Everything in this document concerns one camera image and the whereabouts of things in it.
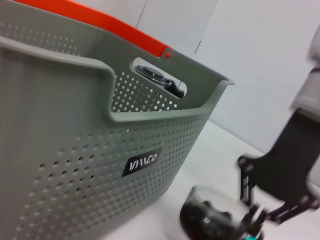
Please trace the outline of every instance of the perforated basket wall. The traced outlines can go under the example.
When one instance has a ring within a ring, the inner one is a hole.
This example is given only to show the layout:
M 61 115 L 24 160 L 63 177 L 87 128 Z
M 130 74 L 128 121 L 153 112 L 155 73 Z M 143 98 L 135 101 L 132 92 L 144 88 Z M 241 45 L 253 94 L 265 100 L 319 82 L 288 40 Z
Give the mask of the perforated basket wall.
M 0 1 L 0 36 L 3 240 L 94 240 L 143 210 L 169 188 L 228 84 L 172 49 L 158 58 L 13 1 Z M 137 74 L 137 57 L 188 94 Z M 122 177 L 128 159 L 160 148 L 155 164 Z

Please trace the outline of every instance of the logo label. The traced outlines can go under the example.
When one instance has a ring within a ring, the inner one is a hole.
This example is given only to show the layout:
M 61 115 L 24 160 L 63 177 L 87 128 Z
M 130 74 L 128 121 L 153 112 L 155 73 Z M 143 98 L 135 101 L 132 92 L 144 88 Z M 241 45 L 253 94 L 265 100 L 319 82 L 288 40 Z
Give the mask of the logo label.
M 130 157 L 125 165 L 122 177 L 136 173 L 155 164 L 159 158 L 161 150 L 162 147 L 137 156 Z

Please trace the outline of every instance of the black bracket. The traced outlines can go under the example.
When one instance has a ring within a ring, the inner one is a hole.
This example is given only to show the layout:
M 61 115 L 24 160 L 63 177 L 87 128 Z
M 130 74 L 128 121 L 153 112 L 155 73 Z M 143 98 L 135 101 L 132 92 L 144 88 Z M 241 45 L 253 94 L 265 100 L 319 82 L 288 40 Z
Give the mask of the black bracket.
M 308 209 L 320 207 L 320 200 L 307 187 L 308 173 L 320 154 L 320 123 L 296 111 L 272 149 L 264 156 L 239 157 L 240 200 L 254 201 L 253 189 L 284 201 L 269 212 L 266 220 L 281 224 Z

